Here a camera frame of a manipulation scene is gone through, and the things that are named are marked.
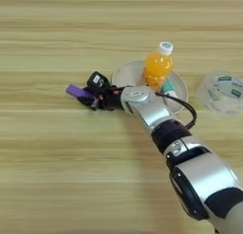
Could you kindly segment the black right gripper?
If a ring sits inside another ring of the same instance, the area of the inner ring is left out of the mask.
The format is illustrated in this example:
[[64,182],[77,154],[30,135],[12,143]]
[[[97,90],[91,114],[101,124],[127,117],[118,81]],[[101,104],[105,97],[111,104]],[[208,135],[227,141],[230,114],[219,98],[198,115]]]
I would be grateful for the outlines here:
[[94,98],[77,97],[77,101],[85,106],[91,107],[92,110],[122,110],[121,96],[123,87],[115,85],[93,87],[91,92]]

